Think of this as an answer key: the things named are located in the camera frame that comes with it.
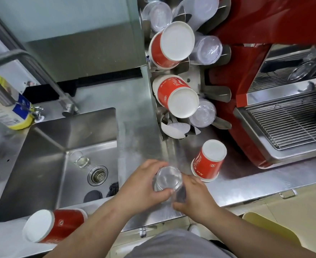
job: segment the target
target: stainless steel countertop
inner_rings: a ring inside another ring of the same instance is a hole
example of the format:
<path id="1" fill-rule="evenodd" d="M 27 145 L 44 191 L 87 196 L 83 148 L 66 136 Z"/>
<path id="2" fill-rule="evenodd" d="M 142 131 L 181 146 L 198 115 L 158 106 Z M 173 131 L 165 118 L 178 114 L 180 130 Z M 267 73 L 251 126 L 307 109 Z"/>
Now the stainless steel countertop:
<path id="1" fill-rule="evenodd" d="M 142 67 L 143 78 L 100 84 L 78 89 L 74 98 L 81 113 L 114 107 L 118 124 L 118 173 L 120 186 L 146 159 L 166 160 L 182 172 L 191 174 L 190 163 L 208 139 L 223 141 L 228 155 L 216 180 L 207 183 L 220 206 L 229 206 L 258 199 L 277 192 L 316 183 L 316 158 L 263 170 L 255 167 L 233 141 L 228 131 L 213 126 L 201 129 L 201 134 L 178 141 L 162 141 L 155 114 L 155 100 L 149 83 L 149 73 Z M 42 104 L 47 120 L 61 117 L 57 101 Z M 27 130 L 15 132 L 0 150 L 0 196 L 10 175 Z M 108 199 L 100 199 L 67 208 L 84 208 L 91 214 Z M 133 217 L 123 231 L 136 229 L 181 217 L 169 205 L 161 204 Z M 50 250 L 54 245 L 46 245 Z"/>

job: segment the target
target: dish soap bottle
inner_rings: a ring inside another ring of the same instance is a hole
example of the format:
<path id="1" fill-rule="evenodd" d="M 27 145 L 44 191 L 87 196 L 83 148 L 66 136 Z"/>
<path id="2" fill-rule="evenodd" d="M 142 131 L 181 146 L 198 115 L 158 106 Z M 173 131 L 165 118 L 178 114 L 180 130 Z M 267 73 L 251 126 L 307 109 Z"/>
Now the dish soap bottle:
<path id="1" fill-rule="evenodd" d="M 10 86 L 10 84 L 0 76 L 0 84 L 19 104 L 5 107 L 0 103 L 0 122 L 13 130 L 25 129 L 31 125 L 33 117 L 29 110 L 31 103 L 23 97 L 18 91 Z"/>

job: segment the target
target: faucet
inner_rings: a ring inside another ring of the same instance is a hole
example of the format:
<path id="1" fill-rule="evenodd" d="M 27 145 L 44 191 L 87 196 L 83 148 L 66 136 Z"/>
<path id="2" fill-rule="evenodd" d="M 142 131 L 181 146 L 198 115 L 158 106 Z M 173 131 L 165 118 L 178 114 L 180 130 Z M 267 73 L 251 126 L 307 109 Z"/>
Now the faucet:
<path id="1" fill-rule="evenodd" d="M 68 93 L 65 93 L 61 90 L 61 88 L 57 85 L 57 83 L 53 80 L 53 78 L 47 73 L 44 68 L 39 64 L 39 62 L 27 51 L 21 49 L 15 49 L 12 51 L 7 51 L 0 54 L 0 66 L 9 63 L 13 60 L 24 58 L 28 60 L 35 71 L 42 77 L 42 79 L 48 83 L 59 95 L 59 103 L 63 107 L 64 111 L 62 115 L 64 117 L 74 115 L 78 113 L 78 108 L 71 96 Z M 0 103 L 9 107 L 17 102 L 14 98 L 0 85 Z"/>

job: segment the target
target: stainless steel sink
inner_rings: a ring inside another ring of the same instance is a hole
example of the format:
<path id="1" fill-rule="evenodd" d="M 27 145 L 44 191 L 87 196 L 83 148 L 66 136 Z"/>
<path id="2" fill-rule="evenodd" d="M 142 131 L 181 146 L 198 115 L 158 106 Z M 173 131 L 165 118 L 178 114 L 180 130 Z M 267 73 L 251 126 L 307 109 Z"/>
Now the stainless steel sink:
<path id="1" fill-rule="evenodd" d="M 90 164 L 73 164 L 74 151 Z M 106 197 L 118 182 L 117 159 L 114 108 L 34 124 L 1 196 L 0 221 L 83 203 L 92 190 Z"/>

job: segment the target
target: person's right hand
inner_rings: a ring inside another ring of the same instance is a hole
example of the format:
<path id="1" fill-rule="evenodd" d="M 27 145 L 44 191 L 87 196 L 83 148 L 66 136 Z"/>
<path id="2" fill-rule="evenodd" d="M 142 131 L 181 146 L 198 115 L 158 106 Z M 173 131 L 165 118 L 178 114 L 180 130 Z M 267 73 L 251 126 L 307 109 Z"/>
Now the person's right hand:
<path id="1" fill-rule="evenodd" d="M 182 177 L 187 193 L 186 202 L 174 202 L 173 208 L 202 225 L 215 219 L 214 215 L 220 207 L 209 193 L 207 186 L 194 175 L 182 174 Z"/>

